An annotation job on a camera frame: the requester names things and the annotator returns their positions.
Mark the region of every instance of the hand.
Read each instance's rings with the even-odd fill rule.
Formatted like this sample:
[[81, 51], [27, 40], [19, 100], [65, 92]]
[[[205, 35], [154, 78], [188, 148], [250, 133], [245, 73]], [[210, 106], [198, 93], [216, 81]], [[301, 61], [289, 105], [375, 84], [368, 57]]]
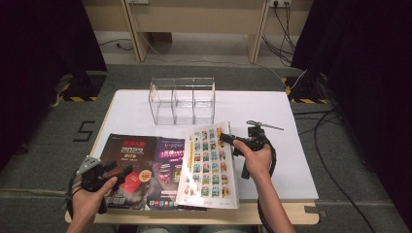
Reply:
[[94, 222], [95, 215], [99, 210], [102, 199], [118, 181], [117, 177], [109, 179], [96, 192], [88, 192], [75, 187], [73, 195], [73, 220], [67, 232], [87, 232]]
[[234, 140], [233, 145], [244, 154], [246, 167], [254, 181], [265, 176], [270, 178], [269, 167], [272, 161], [272, 155], [269, 145], [265, 144], [263, 149], [259, 151], [252, 151], [246, 144], [239, 140]]

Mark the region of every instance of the gray carpet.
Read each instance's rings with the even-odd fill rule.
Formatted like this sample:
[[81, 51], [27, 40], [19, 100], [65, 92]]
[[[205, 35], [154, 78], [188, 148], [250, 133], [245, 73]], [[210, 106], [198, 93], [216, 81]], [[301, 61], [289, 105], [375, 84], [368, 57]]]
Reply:
[[[51, 109], [28, 142], [29, 151], [16, 154], [0, 176], [0, 233], [64, 232], [63, 193], [71, 174], [90, 152], [104, 115], [118, 89], [147, 89], [152, 77], [214, 77], [218, 90], [276, 90], [283, 84], [268, 69], [196, 66], [108, 65], [109, 72], [94, 102], [60, 102]], [[281, 76], [300, 71], [278, 69]], [[294, 113], [326, 111], [331, 104], [294, 104]], [[320, 199], [321, 221], [296, 226], [298, 232], [370, 232], [319, 158], [313, 128], [322, 114], [295, 115], [298, 132]], [[347, 125], [333, 112], [317, 133], [317, 144], [328, 170], [359, 206], [376, 232], [408, 232], [375, 174], [362, 164]], [[82, 122], [87, 134], [78, 133]], [[112, 225], [95, 224], [93, 232], [113, 232]]]

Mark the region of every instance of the person's left hand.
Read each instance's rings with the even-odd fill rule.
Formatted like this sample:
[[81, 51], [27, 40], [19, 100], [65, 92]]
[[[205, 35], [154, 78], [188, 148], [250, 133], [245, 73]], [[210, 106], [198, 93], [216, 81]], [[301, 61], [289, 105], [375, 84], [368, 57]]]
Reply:
[[75, 187], [72, 190], [73, 195], [73, 219], [72, 224], [80, 224], [83, 226], [92, 225], [97, 214], [101, 201], [105, 194], [112, 189], [118, 181], [117, 177], [109, 179], [96, 192], [88, 192], [80, 187]]

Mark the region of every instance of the black curtain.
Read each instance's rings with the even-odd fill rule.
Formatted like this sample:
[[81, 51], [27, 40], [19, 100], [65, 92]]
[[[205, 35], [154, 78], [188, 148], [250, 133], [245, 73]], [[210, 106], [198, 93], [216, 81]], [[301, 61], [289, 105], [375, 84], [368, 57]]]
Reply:
[[5, 1], [0, 8], [1, 167], [27, 143], [66, 74], [107, 71], [81, 0]]
[[412, 230], [412, 1], [315, 0], [292, 67], [322, 72]]

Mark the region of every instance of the leg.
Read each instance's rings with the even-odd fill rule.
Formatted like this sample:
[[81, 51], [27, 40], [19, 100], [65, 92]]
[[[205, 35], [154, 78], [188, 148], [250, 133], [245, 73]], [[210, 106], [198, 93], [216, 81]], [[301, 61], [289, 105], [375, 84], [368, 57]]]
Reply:
[[202, 225], [199, 233], [251, 233], [248, 225]]
[[137, 233], [189, 233], [186, 225], [139, 225]]

